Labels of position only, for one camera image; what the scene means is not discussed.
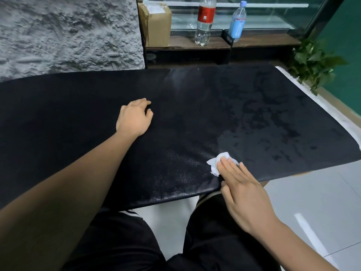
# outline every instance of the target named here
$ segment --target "potted plant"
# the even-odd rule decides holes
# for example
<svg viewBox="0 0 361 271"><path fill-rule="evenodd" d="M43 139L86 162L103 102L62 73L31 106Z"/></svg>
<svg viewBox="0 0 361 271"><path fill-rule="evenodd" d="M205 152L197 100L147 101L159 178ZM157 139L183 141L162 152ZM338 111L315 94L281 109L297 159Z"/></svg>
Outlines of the potted plant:
<svg viewBox="0 0 361 271"><path fill-rule="evenodd" d="M309 83L312 93L317 95L320 86L335 79L334 67L348 63L341 56L334 56L333 52L326 54L322 49L322 42L311 38L312 35L304 39L298 48L293 49L288 68L289 73L295 76L299 83Z"/></svg>

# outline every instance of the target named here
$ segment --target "person's left arm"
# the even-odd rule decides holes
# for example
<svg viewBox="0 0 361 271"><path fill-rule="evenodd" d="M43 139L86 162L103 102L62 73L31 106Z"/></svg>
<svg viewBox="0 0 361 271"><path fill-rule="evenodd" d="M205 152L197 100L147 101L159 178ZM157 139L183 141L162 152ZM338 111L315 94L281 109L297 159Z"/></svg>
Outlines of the person's left arm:
<svg viewBox="0 0 361 271"><path fill-rule="evenodd" d="M0 266L58 270L100 209L125 153L153 117L150 101L122 106L116 133L0 211Z"/></svg>

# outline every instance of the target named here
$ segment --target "crumpled paper towel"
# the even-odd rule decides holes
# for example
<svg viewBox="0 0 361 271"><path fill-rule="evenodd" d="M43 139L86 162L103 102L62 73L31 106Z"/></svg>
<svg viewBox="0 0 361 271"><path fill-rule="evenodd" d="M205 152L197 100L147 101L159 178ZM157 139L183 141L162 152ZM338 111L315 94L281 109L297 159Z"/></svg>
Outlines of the crumpled paper towel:
<svg viewBox="0 0 361 271"><path fill-rule="evenodd" d="M226 157L226 159L231 158L231 156L228 154L228 152L223 152L221 154L218 154L217 157L210 159L207 161L207 164L210 165L210 172L214 175L214 176L219 176L219 171L217 169L217 162L221 161L221 157ZM232 161L236 164L239 165L239 162L237 162L235 159L231 158Z"/></svg>

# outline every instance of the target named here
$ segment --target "bottle label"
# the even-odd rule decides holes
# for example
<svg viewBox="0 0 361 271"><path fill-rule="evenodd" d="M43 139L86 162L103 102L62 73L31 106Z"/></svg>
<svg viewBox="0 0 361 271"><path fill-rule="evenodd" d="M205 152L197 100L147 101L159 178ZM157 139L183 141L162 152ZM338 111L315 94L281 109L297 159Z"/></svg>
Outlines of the bottle label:
<svg viewBox="0 0 361 271"><path fill-rule="evenodd" d="M243 26L245 23L246 23L245 18L233 18L231 22L231 26L229 27L229 31L228 31L229 35L233 39L239 38L242 34Z"/></svg>
<svg viewBox="0 0 361 271"><path fill-rule="evenodd" d="M198 21L206 24L213 23L213 18L215 14L215 8L205 8L199 6L198 10Z"/></svg>

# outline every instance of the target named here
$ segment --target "hand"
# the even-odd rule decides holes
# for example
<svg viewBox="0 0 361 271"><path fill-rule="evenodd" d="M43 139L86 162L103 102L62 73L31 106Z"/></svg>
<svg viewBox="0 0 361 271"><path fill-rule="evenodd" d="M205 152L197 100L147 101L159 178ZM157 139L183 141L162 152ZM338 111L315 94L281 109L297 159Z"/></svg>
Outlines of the hand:
<svg viewBox="0 0 361 271"><path fill-rule="evenodd" d="M144 112L149 104L151 104L151 101L143 98L132 101L128 105L123 105L115 126L117 132L126 132L136 137L143 135L151 124L153 117L153 112L150 109L147 110L147 114Z"/></svg>
<svg viewBox="0 0 361 271"><path fill-rule="evenodd" d="M244 231L259 238L267 227L281 223L267 192L243 163L238 167L231 159L222 157L217 169L224 178L221 192L228 211Z"/></svg>

